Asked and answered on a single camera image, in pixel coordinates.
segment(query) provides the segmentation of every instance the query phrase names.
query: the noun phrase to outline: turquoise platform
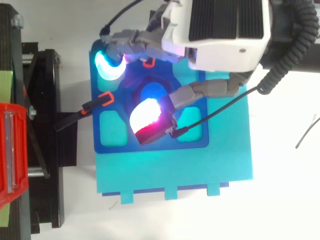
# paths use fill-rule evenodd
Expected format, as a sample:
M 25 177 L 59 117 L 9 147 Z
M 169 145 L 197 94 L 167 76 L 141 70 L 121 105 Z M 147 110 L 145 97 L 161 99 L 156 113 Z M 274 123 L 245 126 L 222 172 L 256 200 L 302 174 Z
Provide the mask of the turquoise platform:
M 174 65 L 173 73 L 182 85 L 197 77 L 186 62 Z M 227 77 L 222 72 L 206 73 L 208 80 Z M 208 99 L 208 112 L 214 112 L 231 99 Z M 220 183 L 252 178 L 247 98 L 209 121 L 209 145 L 205 148 L 96 153 L 97 192 L 120 192 L 122 204 L 134 202 L 134 190 L 164 188 L 165 199 L 172 200 L 178 198 L 180 186 L 207 184 L 208 196 L 217 196 Z

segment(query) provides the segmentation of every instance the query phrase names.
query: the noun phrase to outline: black vent grille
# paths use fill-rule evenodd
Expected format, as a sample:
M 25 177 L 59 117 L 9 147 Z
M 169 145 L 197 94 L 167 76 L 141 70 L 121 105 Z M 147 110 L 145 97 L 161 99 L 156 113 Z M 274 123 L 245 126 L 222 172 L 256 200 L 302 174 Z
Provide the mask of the black vent grille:
M 262 0 L 239 0 L 239 38 L 262 39 L 263 37 Z
M 193 0 L 189 40 L 262 39 L 262 0 Z
M 0 71 L 12 70 L 12 15 L 13 9 L 9 4 L 0 4 Z

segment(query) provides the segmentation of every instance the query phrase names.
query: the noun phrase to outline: blue light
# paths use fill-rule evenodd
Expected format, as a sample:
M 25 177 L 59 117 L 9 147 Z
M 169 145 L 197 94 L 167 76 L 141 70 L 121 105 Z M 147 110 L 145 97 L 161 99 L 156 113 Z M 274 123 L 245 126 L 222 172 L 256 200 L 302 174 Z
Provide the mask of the blue light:
M 105 59 L 102 51 L 98 51 L 96 53 L 94 63 L 99 75 L 104 80 L 108 81 L 113 81 L 120 78 L 120 76 L 125 72 L 127 66 L 125 57 L 123 57 L 122 62 L 119 66 L 111 66 Z

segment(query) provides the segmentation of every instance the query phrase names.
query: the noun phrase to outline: orange clip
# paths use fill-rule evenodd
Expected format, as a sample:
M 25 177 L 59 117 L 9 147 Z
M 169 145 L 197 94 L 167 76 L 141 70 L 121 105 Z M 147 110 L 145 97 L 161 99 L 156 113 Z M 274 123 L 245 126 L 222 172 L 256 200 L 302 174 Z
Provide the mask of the orange clip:
M 109 95 L 110 98 L 111 98 L 111 100 L 110 100 L 110 101 L 107 101 L 107 102 L 104 103 L 104 104 L 102 104 L 102 106 L 104 106 L 104 107 L 108 106 L 109 104 L 112 104 L 112 103 L 115 101 L 115 96 L 114 96 L 114 95 L 112 94 L 112 92 L 110 92 L 110 91 L 106 91 L 105 93 L 100 94 L 100 95 L 99 95 L 99 98 L 104 97 L 104 96 L 106 96 L 106 95 Z
M 152 69 L 154 66 L 156 65 L 156 59 L 153 58 L 152 59 L 152 63 L 151 64 L 148 64 L 146 61 L 143 62 L 143 66 L 147 69 Z

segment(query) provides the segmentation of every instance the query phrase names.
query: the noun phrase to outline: green paper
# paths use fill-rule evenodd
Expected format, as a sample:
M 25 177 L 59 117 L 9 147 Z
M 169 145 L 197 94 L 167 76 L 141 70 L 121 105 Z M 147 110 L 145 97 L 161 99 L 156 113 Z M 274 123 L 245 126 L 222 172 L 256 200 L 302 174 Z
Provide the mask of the green paper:
M 9 225 L 10 204 L 4 205 L 0 210 L 0 227 L 7 228 Z
M 12 71 L 0 71 L 0 103 L 10 103 Z M 10 215 L 10 204 L 0 210 L 0 227 L 8 227 Z
M 10 103 L 12 71 L 0 71 L 0 103 Z

